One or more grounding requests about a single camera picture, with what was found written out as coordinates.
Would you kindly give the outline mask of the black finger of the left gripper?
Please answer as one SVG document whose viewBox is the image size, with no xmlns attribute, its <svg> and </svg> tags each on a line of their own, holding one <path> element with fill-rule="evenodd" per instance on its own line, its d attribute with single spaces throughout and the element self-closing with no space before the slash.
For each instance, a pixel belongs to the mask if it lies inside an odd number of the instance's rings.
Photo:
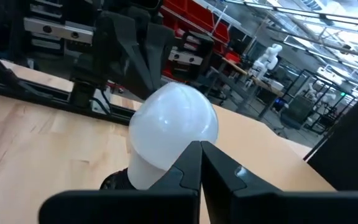
<svg viewBox="0 0 358 224">
<path fill-rule="evenodd" d="M 103 11 L 94 24 L 90 53 L 77 58 L 71 80 L 98 89 L 112 81 L 144 100 L 155 87 L 143 48 L 137 41 L 134 18 Z"/>
<path fill-rule="evenodd" d="M 162 69 L 170 55 L 174 39 L 175 34 L 171 28 L 160 24 L 148 24 L 145 49 L 151 90 L 156 90 L 160 87 Z"/>
</svg>

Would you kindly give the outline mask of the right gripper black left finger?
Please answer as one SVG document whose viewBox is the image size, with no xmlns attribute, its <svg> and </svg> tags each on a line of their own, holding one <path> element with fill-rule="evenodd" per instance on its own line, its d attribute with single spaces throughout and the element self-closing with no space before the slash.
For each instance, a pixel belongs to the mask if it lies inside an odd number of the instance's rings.
<svg viewBox="0 0 358 224">
<path fill-rule="evenodd" d="M 69 190 L 41 205 L 38 221 L 55 223 L 198 223 L 201 142 L 193 141 L 147 190 Z"/>
</svg>

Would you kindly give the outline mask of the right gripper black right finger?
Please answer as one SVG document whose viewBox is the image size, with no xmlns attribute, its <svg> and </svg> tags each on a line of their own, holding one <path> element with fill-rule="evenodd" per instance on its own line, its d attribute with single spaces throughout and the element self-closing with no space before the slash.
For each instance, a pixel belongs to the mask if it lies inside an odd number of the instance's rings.
<svg viewBox="0 0 358 224">
<path fill-rule="evenodd" d="M 354 223 L 358 191 L 284 192 L 208 141 L 202 185 L 211 223 Z"/>
</svg>

